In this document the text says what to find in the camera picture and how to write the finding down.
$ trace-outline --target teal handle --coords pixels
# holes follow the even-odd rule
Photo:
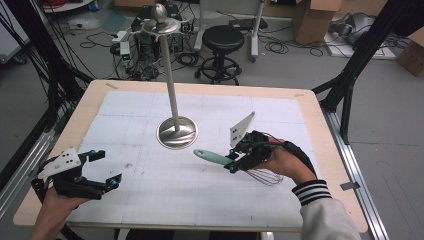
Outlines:
[[[218,163],[224,166],[234,161],[232,159],[207,150],[195,149],[193,153],[194,155],[198,156],[199,158],[205,159],[206,161]]]

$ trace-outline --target striped cuff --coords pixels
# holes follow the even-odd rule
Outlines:
[[[293,188],[292,192],[299,198],[302,207],[320,198],[331,198],[327,182],[324,180],[304,182]]]

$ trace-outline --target metal rail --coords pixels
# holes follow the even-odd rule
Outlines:
[[[327,112],[325,110],[323,110],[323,113],[339,150],[340,156],[342,157],[343,164],[345,165],[350,181],[359,185],[359,187],[355,189],[355,194],[362,207],[362,211],[374,239],[388,240],[389,236],[387,235],[386,228],[384,227],[374,201],[372,200],[352,148],[350,145],[345,144],[343,137],[340,134],[340,120],[337,113]]]

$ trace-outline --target stool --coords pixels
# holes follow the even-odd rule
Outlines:
[[[205,59],[194,76],[200,78],[201,72],[205,77],[211,79],[211,84],[233,79],[238,86],[239,82],[236,76],[241,73],[241,68],[234,60],[225,55],[239,50],[243,46],[243,34],[228,25],[214,26],[205,31],[202,41],[213,51],[214,57]]]

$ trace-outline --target sleeve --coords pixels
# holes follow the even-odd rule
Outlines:
[[[343,203],[331,197],[324,180],[300,184],[292,191],[302,205],[302,240],[361,239]]]

